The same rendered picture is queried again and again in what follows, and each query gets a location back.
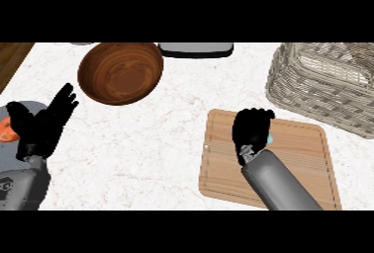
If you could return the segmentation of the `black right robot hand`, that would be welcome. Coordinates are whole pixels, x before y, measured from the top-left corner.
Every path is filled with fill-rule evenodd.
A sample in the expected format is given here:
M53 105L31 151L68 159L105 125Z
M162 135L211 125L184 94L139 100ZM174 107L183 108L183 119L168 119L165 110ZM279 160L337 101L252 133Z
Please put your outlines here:
M232 125L232 141L238 163L244 166L252 155L266 147L272 110L244 109L236 113Z

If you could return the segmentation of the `grey appliance with black base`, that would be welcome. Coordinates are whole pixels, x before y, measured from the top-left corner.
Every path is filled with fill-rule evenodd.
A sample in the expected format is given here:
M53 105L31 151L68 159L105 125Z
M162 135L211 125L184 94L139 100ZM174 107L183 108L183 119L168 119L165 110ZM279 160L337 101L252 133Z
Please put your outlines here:
M218 58L232 54L232 42L159 42L162 56L176 58Z

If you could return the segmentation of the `wicker basket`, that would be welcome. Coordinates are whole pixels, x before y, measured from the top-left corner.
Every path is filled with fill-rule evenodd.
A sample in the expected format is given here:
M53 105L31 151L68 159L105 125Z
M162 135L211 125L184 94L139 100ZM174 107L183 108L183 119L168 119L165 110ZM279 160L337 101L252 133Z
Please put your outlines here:
M281 109L374 139L374 42L284 42L266 98Z

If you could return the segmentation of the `orange fruit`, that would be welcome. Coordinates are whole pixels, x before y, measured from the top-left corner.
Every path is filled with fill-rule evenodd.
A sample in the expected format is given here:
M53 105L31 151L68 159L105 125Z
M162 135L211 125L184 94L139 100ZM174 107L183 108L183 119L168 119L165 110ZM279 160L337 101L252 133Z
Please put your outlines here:
M17 139L19 135L14 133L10 127L10 117L6 117L0 121L0 142L13 142Z

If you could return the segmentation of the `grey plate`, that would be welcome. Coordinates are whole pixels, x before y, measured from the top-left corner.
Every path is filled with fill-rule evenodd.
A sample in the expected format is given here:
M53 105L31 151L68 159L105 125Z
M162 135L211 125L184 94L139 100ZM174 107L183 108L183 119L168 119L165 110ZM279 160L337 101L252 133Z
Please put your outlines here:
M20 101L32 115L38 113L47 106L37 101ZM10 170L23 170L31 167L26 162L16 159L19 141L0 142L0 173Z

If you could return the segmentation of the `brown wooden bowl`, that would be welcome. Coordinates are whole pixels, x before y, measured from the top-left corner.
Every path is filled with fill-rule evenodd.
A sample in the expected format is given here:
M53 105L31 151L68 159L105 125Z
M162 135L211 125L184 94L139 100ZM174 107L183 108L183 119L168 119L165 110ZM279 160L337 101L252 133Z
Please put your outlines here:
M103 42L81 60L77 82L91 100L121 106L149 95L162 70L164 59L152 42Z

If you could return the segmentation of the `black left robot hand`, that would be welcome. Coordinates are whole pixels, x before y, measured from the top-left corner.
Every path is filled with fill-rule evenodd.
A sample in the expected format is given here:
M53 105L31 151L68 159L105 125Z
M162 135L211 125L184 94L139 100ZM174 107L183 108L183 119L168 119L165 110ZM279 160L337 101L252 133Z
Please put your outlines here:
M10 128L20 137L17 160L23 161L34 155L44 159L51 156L59 144L63 126L77 105L78 101L69 83L62 86L50 105L35 115L19 102L7 103Z

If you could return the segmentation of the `pale wooden cutting board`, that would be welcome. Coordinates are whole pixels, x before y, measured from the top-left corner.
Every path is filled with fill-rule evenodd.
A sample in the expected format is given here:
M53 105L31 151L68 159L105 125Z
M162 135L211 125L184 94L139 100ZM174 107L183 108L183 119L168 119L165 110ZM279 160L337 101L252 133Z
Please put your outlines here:
M207 114L198 190L207 197L252 207L264 204L241 174L232 124L235 112ZM273 119L272 143L266 148L291 170L323 210L341 209L323 129L318 125Z

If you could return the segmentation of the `brown wooden panel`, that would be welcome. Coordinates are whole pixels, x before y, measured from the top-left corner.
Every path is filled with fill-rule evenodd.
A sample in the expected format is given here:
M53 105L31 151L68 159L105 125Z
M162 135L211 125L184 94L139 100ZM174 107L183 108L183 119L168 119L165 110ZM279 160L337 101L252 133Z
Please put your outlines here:
M0 93L34 46L32 42L0 42Z

